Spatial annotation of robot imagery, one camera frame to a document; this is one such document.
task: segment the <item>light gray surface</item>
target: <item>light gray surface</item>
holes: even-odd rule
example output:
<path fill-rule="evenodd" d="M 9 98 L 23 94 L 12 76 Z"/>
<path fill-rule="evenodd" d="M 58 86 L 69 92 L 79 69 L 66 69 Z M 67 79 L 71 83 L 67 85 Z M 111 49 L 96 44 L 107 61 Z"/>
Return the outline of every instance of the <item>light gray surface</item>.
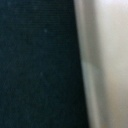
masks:
<path fill-rule="evenodd" d="M 128 126 L 128 2 L 75 0 L 92 128 Z"/>

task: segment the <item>dark fabric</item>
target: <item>dark fabric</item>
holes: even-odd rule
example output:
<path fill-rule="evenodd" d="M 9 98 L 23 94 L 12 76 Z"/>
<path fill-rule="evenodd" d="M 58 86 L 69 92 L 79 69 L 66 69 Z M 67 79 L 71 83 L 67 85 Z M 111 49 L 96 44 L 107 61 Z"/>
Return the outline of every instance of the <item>dark fabric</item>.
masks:
<path fill-rule="evenodd" d="M 0 0 L 0 128 L 88 128 L 73 1 Z"/>

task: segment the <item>dark blue surface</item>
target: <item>dark blue surface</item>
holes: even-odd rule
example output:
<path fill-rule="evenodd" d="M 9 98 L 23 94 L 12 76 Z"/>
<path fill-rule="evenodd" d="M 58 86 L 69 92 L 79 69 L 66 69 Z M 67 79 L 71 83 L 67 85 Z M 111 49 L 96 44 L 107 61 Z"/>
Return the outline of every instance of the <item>dark blue surface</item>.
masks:
<path fill-rule="evenodd" d="M 70 0 L 0 0 L 0 128 L 87 128 Z"/>

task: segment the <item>textured fabric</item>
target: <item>textured fabric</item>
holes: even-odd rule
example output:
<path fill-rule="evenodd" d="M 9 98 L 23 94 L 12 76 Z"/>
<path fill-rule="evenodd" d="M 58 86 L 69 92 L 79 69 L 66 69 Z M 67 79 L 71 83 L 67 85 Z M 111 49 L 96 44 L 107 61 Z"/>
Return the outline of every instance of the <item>textured fabric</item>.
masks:
<path fill-rule="evenodd" d="M 87 124 L 73 1 L 0 0 L 0 127 Z"/>

